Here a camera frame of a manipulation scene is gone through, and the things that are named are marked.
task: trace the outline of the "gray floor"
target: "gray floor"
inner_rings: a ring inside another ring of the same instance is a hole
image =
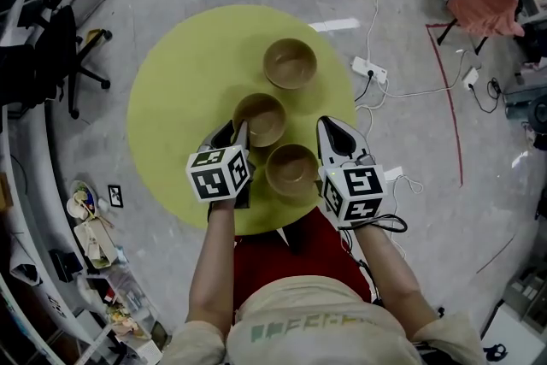
[[[371,34],[372,60],[388,70],[391,92],[444,86],[424,27],[451,20],[444,2],[379,0]],[[191,15],[232,3],[266,4],[308,23],[355,17],[361,27],[326,37],[348,65],[353,56],[365,56],[373,0],[107,0],[86,28],[106,27],[114,33],[112,41],[89,61],[90,68],[110,77],[112,88],[102,91],[97,83],[83,78],[80,119],[70,118],[66,102],[55,104],[53,112],[67,187],[83,175],[107,197],[107,184],[121,185],[125,208],[109,215],[116,225],[113,239],[123,246],[134,273],[171,329],[185,318],[203,231],[170,215],[144,187],[127,145],[127,103],[138,66],[165,32]],[[460,53],[456,51],[471,49],[471,44],[466,33],[455,29],[440,48],[449,82],[458,71]],[[486,81],[496,76],[503,84],[520,57],[511,38],[491,38],[486,43],[480,54],[483,67],[478,84],[485,106],[491,105]],[[467,71],[467,61],[463,67]],[[348,75],[356,94],[362,91],[364,79],[349,69]],[[481,113],[459,84],[452,97],[462,143],[462,187],[445,92],[388,98],[374,112],[369,143],[385,169],[402,166],[410,178],[425,186],[422,194],[414,195],[405,183],[399,183],[399,214],[409,223],[409,232],[397,236],[397,241],[406,250],[426,297],[449,312],[469,312],[480,327],[532,242],[544,156],[528,149],[520,124],[507,121],[503,108],[492,115]],[[373,104],[379,99],[379,91],[371,85],[362,101]],[[362,132],[369,123],[368,112],[360,110]],[[393,207],[392,198],[385,200],[384,211]],[[503,253],[476,274],[513,237]]]

